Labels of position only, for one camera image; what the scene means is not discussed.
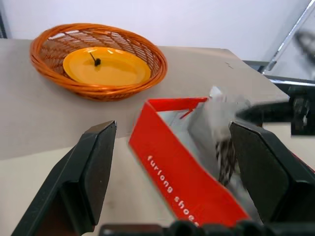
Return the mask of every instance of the table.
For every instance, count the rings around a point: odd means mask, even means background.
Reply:
[[[29,40],[0,40],[0,229],[10,235],[54,164],[89,127],[118,123],[113,166],[100,219],[158,223],[174,216],[132,156],[128,136],[143,102],[157,97],[206,96],[212,86],[252,103],[287,95],[226,49],[160,47],[169,70],[157,86],[118,102],[84,100],[43,79],[31,66]]]

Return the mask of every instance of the yellow plate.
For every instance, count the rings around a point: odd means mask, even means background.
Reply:
[[[95,66],[93,59],[100,59]],[[150,68],[139,57],[113,48],[83,48],[67,55],[63,68],[75,81],[108,86],[126,86],[150,78]]]

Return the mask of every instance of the orange wicker basket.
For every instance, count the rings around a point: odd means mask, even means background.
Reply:
[[[136,55],[149,66],[150,79],[129,86],[90,85],[72,80],[63,70],[63,60],[69,53],[87,47],[110,47]],[[77,23],[48,29],[32,42],[30,56],[33,66],[44,77],[95,101],[130,97],[161,82],[167,72],[165,56],[149,40],[123,29],[97,24]]]

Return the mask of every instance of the white wall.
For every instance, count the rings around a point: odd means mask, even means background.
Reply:
[[[2,0],[9,36],[33,39],[58,24],[89,22],[157,45],[228,48],[270,60],[310,0]]]

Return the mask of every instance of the red shoe box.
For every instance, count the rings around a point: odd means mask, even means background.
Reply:
[[[233,226],[249,216],[231,193],[194,159],[158,112],[194,110],[208,98],[151,99],[129,144],[175,215],[196,225]]]

